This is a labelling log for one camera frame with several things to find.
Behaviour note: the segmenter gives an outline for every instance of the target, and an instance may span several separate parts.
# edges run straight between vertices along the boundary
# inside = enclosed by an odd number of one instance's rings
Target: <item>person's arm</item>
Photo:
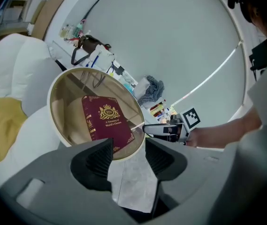
[[[228,143],[239,141],[244,134],[261,126],[254,107],[242,118],[216,127],[196,128],[191,131],[187,146],[224,148]]]

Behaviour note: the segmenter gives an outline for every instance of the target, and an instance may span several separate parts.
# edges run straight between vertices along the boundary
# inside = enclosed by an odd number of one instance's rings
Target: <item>person's hand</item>
[[[186,145],[190,146],[190,147],[197,147],[197,143],[198,143],[198,129],[199,128],[195,128],[194,130],[192,130],[190,132],[189,135],[189,139],[186,141]]]

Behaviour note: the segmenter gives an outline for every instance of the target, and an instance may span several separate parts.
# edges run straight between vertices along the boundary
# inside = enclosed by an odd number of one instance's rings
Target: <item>bottle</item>
[[[73,32],[73,37],[75,37],[75,38],[79,37],[79,33],[80,33],[80,31],[82,31],[82,28],[83,28],[83,23],[81,21],[75,27],[74,32]]]
[[[162,109],[161,111],[158,111],[157,113],[154,114],[154,117],[156,118],[156,117],[164,114],[164,111],[165,111],[164,109]]]
[[[60,32],[60,37],[65,38],[68,30],[69,30],[69,25],[67,24],[65,27],[62,28]]]
[[[84,34],[83,34],[83,31],[81,30],[81,31],[79,32],[78,37],[81,38],[83,35],[84,35]]]
[[[150,111],[152,111],[155,107],[159,106],[160,104],[163,104],[163,102],[160,102],[156,104],[155,106],[153,106],[152,108],[150,108]]]
[[[67,39],[72,39],[72,38],[73,38],[73,32],[74,32],[74,29],[75,29],[75,26],[74,26],[74,25],[72,25],[72,26],[69,28],[68,35],[67,35]]]
[[[157,113],[158,111],[160,111],[162,109],[163,109],[163,105],[162,104],[159,104],[156,108],[154,108],[152,111],[150,111],[150,113],[152,115],[154,115],[155,113]]]

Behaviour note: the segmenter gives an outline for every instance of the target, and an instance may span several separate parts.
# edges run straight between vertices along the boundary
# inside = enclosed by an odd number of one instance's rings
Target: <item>gold emblem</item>
[[[90,128],[92,127],[92,122],[91,122],[91,120],[87,120],[86,123],[87,123],[88,128],[90,129]]]
[[[100,107],[99,111],[100,119],[112,119],[112,118],[119,118],[120,115],[118,111],[113,107],[111,108],[110,105],[104,105],[103,108]]]
[[[134,140],[134,136],[133,136],[133,134],[131,133],[131,136],[130,136],[130,138],[128,139],[127,144],[130,143],[132,140]]]

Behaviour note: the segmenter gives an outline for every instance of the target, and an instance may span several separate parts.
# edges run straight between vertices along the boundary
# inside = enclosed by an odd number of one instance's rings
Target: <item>wooden board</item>
[[[47,28],[54,17],[57,9],[60,7],[64,0],[47,0],[43,8],[41,9],[38,18],[35,22],[32,37],[43,40]]]
[[[46,4],[46,2],[47,2],[47,0],[42,0],[39,3],[38,7],[36,8],[32,18],[31,18],[31,21],[30,21],[31,24],[35,24],[36,20],[38,19],[40,11],[43,9],[43,7]]]

